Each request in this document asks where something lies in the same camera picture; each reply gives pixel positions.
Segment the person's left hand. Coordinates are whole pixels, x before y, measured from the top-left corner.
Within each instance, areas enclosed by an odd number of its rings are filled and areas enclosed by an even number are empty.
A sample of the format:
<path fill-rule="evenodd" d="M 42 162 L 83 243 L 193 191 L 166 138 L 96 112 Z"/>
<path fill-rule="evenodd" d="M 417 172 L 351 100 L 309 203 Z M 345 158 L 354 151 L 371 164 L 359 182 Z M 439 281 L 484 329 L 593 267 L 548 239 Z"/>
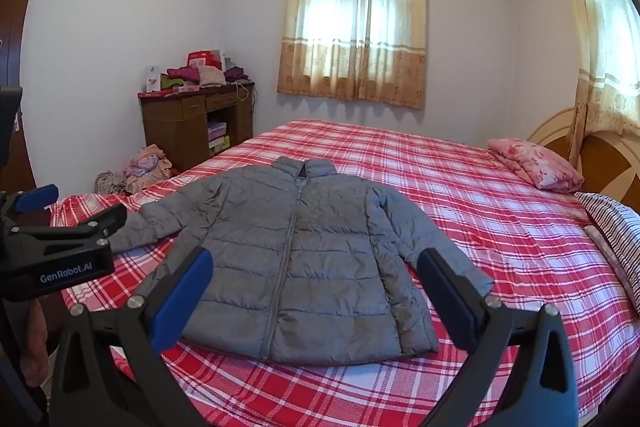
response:
<path fill-rule="evenodd" d="M 26 346 L 21 359 L 21 369 L 29 387 L 39 387 L 47 378 L 49 372 L 47 340 L 48 328 L 42 306 L 38 300 L 32 300 L 29 303 Z"/>

